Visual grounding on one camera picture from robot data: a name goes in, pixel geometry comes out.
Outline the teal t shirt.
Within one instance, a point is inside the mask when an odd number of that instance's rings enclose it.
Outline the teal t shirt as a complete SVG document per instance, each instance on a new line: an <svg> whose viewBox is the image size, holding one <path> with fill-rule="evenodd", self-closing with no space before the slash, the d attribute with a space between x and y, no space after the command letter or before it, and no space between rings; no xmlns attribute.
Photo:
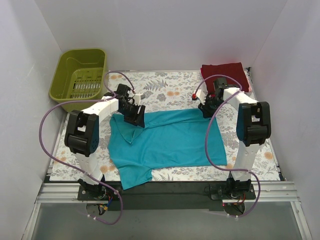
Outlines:
<svg viewBox="0 0 320 240"><path fill-rule="evenodd" d="M155 169L227 165L218 124L199 109L149 112L144 122L134 126L121 114L109 122L109 156L124 190L151 181Z"/></svg>

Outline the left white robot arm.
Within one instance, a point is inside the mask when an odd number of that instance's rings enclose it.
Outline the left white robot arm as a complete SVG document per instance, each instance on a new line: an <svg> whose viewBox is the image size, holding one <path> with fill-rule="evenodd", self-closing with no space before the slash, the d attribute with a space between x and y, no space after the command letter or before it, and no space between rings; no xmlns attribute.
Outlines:
<svg viewBox="0 0 320 240"><path fill-rule="evenodd" d="M146 107L141 105L145 95L134 93L130 96L130 92L134 91L129 86L119 84L115 94L108 92L101 101L83 110L73 110L69 115L64 144L75 154L80 169L84 171L85 177L80 178L78 183L85 193L95 200L101 200L107 194L107 188L99 183L105 178L95 156L100 141L100 123L113 113L119 112L126 123L142 128L145 126Z"/></svg>

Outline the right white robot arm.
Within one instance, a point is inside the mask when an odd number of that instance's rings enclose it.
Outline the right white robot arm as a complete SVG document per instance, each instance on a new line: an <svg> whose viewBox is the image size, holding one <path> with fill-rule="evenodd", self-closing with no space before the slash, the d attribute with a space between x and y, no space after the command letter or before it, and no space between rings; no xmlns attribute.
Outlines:
<svg viewBox="0 0 320 240"><path fill-rule="evenodd" d="M215 74L214 93L204 93L199 87L192 94L192 100L199 101L198 108L204 118L215 120L218 111L226 103L237 110L236 135L239 148L232 169L225 182L216 188L218 198L244 198L254 191L251 177L254 161L260 146L271 136L270 105L266 101L250 98L242 85L234 78Z"/></svg>

